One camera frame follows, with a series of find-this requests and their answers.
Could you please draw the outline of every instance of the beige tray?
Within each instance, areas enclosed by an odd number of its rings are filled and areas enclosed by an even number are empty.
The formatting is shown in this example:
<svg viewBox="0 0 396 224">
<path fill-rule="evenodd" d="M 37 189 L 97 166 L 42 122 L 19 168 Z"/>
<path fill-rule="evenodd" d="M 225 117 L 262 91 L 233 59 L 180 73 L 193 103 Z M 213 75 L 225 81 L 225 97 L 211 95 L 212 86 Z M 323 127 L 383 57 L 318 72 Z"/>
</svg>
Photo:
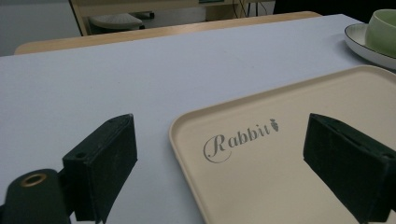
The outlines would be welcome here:
<svg viewBox="0 0 396 224">
<path fill-rule="evenodd" d="M 174 121 L 170 140 L 207 223 L 358 223 L 303 160 L 310 113 L 396 148 L 396 76 L 360 66 Z"/>
</svg>

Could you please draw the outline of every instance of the dark object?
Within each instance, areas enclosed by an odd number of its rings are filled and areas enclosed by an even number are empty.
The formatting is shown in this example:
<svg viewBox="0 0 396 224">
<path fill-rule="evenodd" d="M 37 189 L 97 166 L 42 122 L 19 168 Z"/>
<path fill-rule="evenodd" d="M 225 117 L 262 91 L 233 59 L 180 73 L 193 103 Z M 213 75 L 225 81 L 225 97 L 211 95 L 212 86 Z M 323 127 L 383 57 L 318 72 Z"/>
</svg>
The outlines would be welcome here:
<svg viewBox="0 0 396 224">
<path fill-rule="evenodd" d="M 396 8 L 394 0 L 370 0 L 356 2 L 352 0 L 316 1 L 316 0 L 276 0 L 274 14 L 314 11 L 320 15 L 344 14 L 358 21 L 369 22 L 373 12 L 382 8 Z"/>
<path fill-rule="evenodd" d="M 136 163 L 134 118 L 110 119 L 64 156 L 64 169 L 37 170 L 12 182 L 0 223 L 106 222 Z"/>
<path fill-rule="evenodd" d="M 396 152 L 337 120 L 311 114 L 304 160 L 359 221 L 395 209 Z"/>
</svg>

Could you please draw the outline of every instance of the white table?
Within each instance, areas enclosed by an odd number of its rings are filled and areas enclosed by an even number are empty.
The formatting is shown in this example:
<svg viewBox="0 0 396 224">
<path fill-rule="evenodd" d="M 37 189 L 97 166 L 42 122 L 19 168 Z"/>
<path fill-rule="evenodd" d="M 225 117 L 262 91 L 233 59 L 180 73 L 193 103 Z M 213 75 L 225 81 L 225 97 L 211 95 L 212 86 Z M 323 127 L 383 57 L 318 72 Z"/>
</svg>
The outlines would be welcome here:
<svg viewBox="0 0 396 224">
<path fill-rule="evenodd" d="M 202 223 L 168 139 L 179 115 L 367 63 L 343 15 L 0 58 L 0 201 L 107 119 L 133 113 L 138 162 L 108 223 Z"/>
</svg>

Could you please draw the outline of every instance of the ceramic cup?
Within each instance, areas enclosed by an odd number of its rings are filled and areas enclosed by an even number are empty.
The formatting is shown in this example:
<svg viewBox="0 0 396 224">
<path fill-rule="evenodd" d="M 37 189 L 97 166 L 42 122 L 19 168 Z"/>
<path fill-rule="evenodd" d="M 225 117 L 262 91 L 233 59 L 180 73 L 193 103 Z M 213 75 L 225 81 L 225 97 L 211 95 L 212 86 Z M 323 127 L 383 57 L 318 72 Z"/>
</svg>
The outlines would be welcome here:
<svg viewBox="0 0 396 224">
<path fill-rule="evenodd" d="M 396 58 L 396 9 L 379 9 L 373 13 L 367 26 L 366 46 Z"/>
</svg>

